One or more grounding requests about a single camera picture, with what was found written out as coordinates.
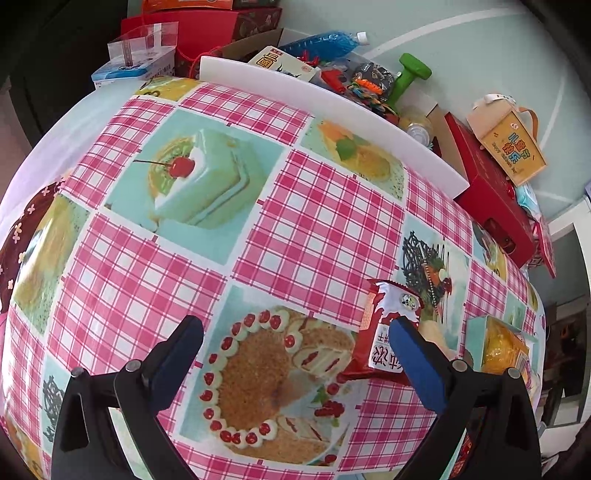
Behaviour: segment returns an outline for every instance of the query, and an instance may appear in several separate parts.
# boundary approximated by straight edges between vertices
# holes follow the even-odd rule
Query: bottle cap
[[[359,32],[357,34],[357,41],[360,45],[369,45],[368,40],[368,33],[367,32]]]
[[[429,136],[429,132],[422,125],[411,124],[407,128],[406,132],[411,137],[413,137],[417,142],[419,142],[421,145],[424,145],[425,147],[428,147],[429,143],[431,143],[431,138]]]

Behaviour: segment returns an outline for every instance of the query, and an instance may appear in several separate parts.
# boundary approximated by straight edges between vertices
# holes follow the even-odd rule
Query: screw
[[[127,362],[125,364],[125,369],[128,372],[135,372],[137,370],[139,370],[139,368],[142,366],[142,362],[140,362],[139,360],[130,360],[129,362]]]
[[[511,378],[515,378],[516,380],[521,377],[521,372],[514,367],[508,369],[507,373]]]
[[[452,367],[458,372],[465,372],[468,370],[468,364],[464,360],[454,360]]]
[[[83,373],[84,373],[84,368],[82,368],[82,367],[74,367],[72,369],[72,371],[70,372],[70,375],[72,376],[72,378],[78,378]]]

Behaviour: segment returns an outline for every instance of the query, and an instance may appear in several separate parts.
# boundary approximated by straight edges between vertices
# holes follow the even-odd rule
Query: blue gripper pad
[[[400,361],[404,373],[417,392],[423,406],[437,415],[441,415],[447,406],[443,379],[429,362],[417,342],[428,342],[421,337],[414,327],[413,332],[402,325],[400,320],[392,320],[388,339],[390,348]]]

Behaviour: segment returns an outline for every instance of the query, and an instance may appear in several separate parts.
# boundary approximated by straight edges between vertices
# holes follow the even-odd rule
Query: bag handle
[[[535,141],[538,141],[538,129],[540,127],[540,121],[538,120],[538,116],[531,108],[525,108],[520,106],[518,108],[520,113],[529,112],[531,115],[531,127],[532,127],[532,134]]]

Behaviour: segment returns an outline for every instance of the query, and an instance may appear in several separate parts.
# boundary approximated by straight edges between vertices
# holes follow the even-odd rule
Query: red snack wrapper
[[[390,322],[406,317],[418,328],[423,300],[408,287],[391,280],[369,280],[368,301],[353,349],[342,375],[348,380],[382,378],[410,385],[388,343]]]

